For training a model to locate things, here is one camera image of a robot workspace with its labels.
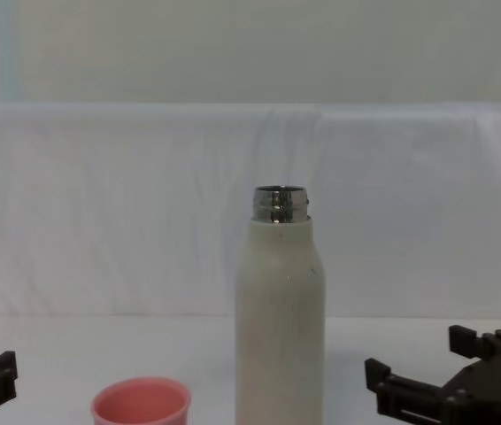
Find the water bottle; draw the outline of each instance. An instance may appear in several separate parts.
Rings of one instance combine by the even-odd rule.
[[[322,425],[325,275],[304,188],[255,189],[236,280],[236,425]]]

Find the pink plastic cup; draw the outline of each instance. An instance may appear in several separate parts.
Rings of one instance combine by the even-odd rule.
[[[189,390],[167,378],[135,378],[105,388],[91,403],[96,425],[186,425]]]

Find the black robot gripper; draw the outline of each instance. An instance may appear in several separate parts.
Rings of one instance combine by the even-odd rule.
[[[450,350],[479,361],[443,387],[392,374],[375,359],[365,362],[366,387],[376,393],[378,413],[414,425],[501,425],[501,330],[477,336],[449,328]]]

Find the white fabric backdrop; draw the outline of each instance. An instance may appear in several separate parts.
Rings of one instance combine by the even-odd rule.
[[[232,310],[259,184],[328,312],[501,317],[501,106],[0,105],[0,313]]]
[[[501,1],[0,0],[0,99],[501,101]]]

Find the stainless steel bottle neck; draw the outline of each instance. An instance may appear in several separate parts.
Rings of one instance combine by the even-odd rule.
[[[252,219],[263,223],[300,223],[308,221],[309,204],[305,188],[262,186],[254,190]]]

